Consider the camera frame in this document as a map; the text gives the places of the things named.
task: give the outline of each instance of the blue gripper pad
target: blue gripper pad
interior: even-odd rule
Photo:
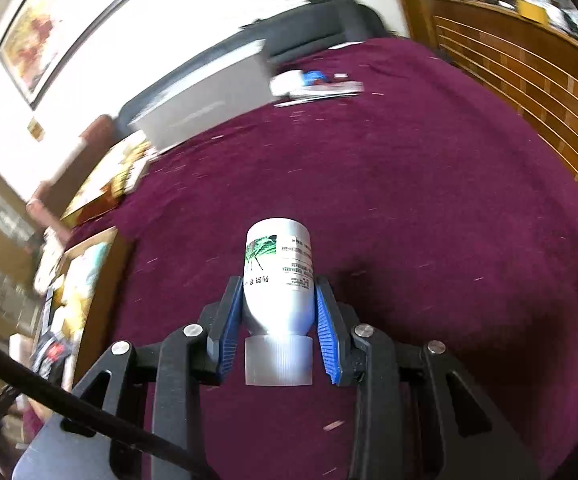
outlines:
[[[231,371],[233,361],[236,358],[238,347],[238,333],[240,332],[240,319],[242,316],[242,280],[240,286],[231,300],[229,316],[224,327],[223,336],[220,339],[220,359],[217,373],[221,380]]]
[[[316,310],[318,324],[318,340],[320,341],[320,352],[322,352],[322,362],[325,371],[331,377],[332,384],[340,381],[340,355],[338,353],[338,338],[333,330],[331,315],[327,308],[327,302],[320,290],[320,285],[316,284]]]

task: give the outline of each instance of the white bottle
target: white bottle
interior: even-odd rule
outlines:
[[[245,380],[259,386],[311,384],[315,319],[309,231],[270,218],[247,233],[244,268]]]

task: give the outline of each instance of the blue object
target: blue object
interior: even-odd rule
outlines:
[[[240,318],[242,313],[242,280],[238,290],[233,295],[229,316],[224,327],[223,338],[220,341],[220,358],[217,373],[224,380],[231,371],[238,348],[238,333],[240,332]]]
[[[313,85],[316,81],[327,82],[327,76],[325,76],[320,70],[312,70],[303,74],[303,81],[305,86]]]
[[[338,338],[319,284],[316,284],[316,311],[322,362],[325,365],[325,371],[331,377],[331,384],[338,384],[341,375]]]
[[[87,275],[84,279],[85,286],[82,289],[86,298],[90,297],[93,293],[93,288],[96,285],[98,274],[100,273],[100,267],[102,267],[108,251],[109,244],[107,242],[101,242],[88,248],[83,254],[83,257],[85,257],[89,265]]]

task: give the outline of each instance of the bottle label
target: bottle label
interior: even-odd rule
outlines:
[[[244,286],[280,286],[313,290],[313,263],[308,243],[292,235],[271,235],[245,250]]]

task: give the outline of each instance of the white wall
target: white wall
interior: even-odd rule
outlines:
[[[4,14],[0,38],[21,1],[13,0]],[[304,1],[130,0],[80,47],[35,113],[0,64],[0,172],[16,192],[28,198],[58,166],[67,146],[99,114],[116,115],[146,86],[236,33],[240,26]],[[387,28],[408,36],[399,0],[359,1],[377,10]],[[32,116],[45,129],[42,142],[26,131]],[[29,164],[39,158],[41,164]]]

